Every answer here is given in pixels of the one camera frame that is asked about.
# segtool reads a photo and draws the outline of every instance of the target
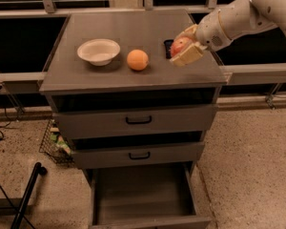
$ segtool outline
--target red apple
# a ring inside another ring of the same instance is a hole
[[[176,54],[181,52],[184,47],[189,43],[189,41],[193,41],[190,37],[183,36],[176,39],[171,46],[171,57],[174,57]]]

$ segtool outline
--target white bowl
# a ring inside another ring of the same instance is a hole
[[[94,39],[82,44],[77,55],[93,65],[103,66],[112,62],[112,59],[120,53],[120,46],[109,39]]]

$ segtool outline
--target concrete floor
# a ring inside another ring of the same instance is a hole
[[[208,229],[284,229],[286,101],[276,100],[276,110],[263,99],[241,101],[219,101],[192,176],[197,213],[213,219]],[[0,182],[10,197],[21,197],[34,163],[41,162],[49,172],[37,180],[28,219],[38,229],[87,228],[90,189],[82,172],[39,153],[46,117],[23,117],[2,129]],[[11,222],[12,217],[0,217],[0,229],[10,228]],[[22,228],[30,227],[23,222]]]

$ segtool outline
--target drawer handle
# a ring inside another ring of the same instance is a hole
[[[130,119],[130,118],[128,118],[128,117],[126,117],[126,123],[127,124],[129,124],[129,125],[142,125],[142,124],[149,124],[149,123],[151,123],[152,122],[152,120],[153,120],[153,118],[152,118],[152,116],[150,115],[150,116],[148,116],[146,119],[144,118],[144,119]]]
[[[139,155],[133,155],[132,153],[129,153],[130,159],[131,160],[140,160],[140,159],[148,159],[151,156],[151,152],[148,152],[144,156],[139,156]]]

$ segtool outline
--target robotic arm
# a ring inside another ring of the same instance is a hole
[[[184,66],[202,57],[205,50],[216,52],[243,35],[276,27],[286,36],[286,0],[235,0],[179,34],[173,49],[177,43],[183,43],[184,37],[190,38],[191,43],[181,45],[183,49],[172,55],[171,61],[176,66]]]

